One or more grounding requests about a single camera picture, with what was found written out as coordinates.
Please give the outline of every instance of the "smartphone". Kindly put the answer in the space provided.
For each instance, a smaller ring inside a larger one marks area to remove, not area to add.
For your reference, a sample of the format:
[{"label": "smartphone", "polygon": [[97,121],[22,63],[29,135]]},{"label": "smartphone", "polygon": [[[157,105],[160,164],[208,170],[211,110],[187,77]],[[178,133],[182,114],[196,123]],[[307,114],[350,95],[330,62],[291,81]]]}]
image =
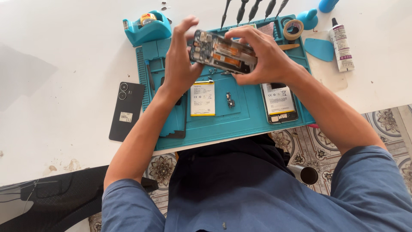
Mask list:
[{"label": "smartphone", "polygon": [[250,73],[258,63],[252,47],[201,30],[194,33],[189,57],[192,61],[240,74]]},{"label": "smartphone", "polygon": [[277,86],[273,83],[260,84],[267,122],[278,124],[295,121],[299,118],[293,92],[288,86]]},{"label": "smartphone", "polygon": [[117,94],[115,113],[109,139],[123,142],[130,130],[136,124],[142,107],[145,86],[121,82]]}]

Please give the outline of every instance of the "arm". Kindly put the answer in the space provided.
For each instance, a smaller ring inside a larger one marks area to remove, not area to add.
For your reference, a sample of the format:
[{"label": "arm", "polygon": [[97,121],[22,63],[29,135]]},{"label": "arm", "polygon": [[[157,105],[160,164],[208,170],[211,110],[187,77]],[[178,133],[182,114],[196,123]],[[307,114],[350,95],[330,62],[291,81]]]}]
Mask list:
[{"label": "arm", "polygon": [[166,54],[164,83],[113,157],[107,169],[104,189],[121,179],[141,182],[167,117],[203,69],[199,63],[190,63],[185,37],[185,32],[198,23],[198,18],[189,16],[174,28]]},{"label": "arm", "polygon": [[386,149],[372,126],[358,112],[291,60],[271,36],[251,27],[241,27],[227,32],[225,37],[241,37],[240,42],[249,43],[258,58],[253,72],[233,74],[239,85],[285,83],[342,154],[357,146],[377,145]]}]

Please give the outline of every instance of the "black screwdriver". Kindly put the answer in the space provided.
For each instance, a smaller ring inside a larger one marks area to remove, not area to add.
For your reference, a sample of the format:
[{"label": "black screwdriver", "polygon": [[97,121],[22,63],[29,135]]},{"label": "black screwdriver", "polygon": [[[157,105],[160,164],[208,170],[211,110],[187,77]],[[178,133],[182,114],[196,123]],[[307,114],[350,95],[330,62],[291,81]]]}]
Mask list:
[{"label": "black screwdriver", "polygon": [[229,8],[229,3],[230,3],[230,1],[231,1],[231,0],[227,0],[227,1],[226,1],[226,8],[225,8],[225,12],[224,12],[224,14],[223,14],[223,16],[222,16],[222,25],[220,26],[220,30],[222,30],[223,24],[225,23],[226,13],[227,13],[227,9]]},{"label": "black screwdriver", "polygon": [[269,5],[266,8],[266,12],[265,12],[265,20],[266,18],[272,13],[273,8],[276,5],[276,0],[270,0]]},{"label": "black screwdriver", "polygon": [[258,11],[258,8],[259,8],[259,3],[261,1],[262,0],[256,0],[255,4],[252,6],[250,13],[249,13],[249,23],[255,17],[256,12]]},{"label": "black screwdriver", "polygon": [[277,18],[277,16],[280,14],[280,12],[283,10],[283,8],[285,8],[285,6],[288,2],[289,2],[289,0],[283,0],[283,2],[281,3],[281,7],[279,8],[278,14],[276,15],[275,18]]},{"label": "black screwdriver", "polygon": [[248,3],[248,1],[249,0],[242,0],[242,5],[240,6],[239,11],[237,12],[237,17],[236,17],[237,25],[236,26],[239,26],[240,21],[242,21],[243,19],[243,14],[245,13],[245,6],[246,6],[246,3]]}]

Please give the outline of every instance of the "camera lens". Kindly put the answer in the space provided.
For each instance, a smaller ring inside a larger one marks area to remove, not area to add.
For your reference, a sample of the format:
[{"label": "camera lens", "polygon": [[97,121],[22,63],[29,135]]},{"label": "camera lens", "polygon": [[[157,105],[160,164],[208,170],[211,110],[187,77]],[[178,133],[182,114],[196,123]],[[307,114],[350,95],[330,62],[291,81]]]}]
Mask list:
[{"label": "camera lens", "polygon": [[123,83],[123,84],[120,85],[120,89],[121,89],[122,91],[126,91],[128,87],[129,87],[129,86],[128,86],[126,83]]},{"label": "camera lens", "polygon": [[125,92],[120,92],[120,93],[119,93],[119,99],[120,99],[120,100],[126,99],[126,93],[125,93]]}]

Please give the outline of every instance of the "phone back cover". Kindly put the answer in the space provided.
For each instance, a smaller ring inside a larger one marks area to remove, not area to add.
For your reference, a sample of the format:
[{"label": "phone back cover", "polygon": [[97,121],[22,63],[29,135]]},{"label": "phone back cover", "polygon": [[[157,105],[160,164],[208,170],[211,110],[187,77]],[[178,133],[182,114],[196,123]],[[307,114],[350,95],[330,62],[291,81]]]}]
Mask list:
[{"label": "phone back cover", "polygon": [[[124,91],[126,98],[121,100],[119,93],[122,92],[120,85],[123,83],[126,83],[128,88]],[[120,85],[109,139],[123,142],[139,119],[145,86],[128,82],[121,82]]]}]

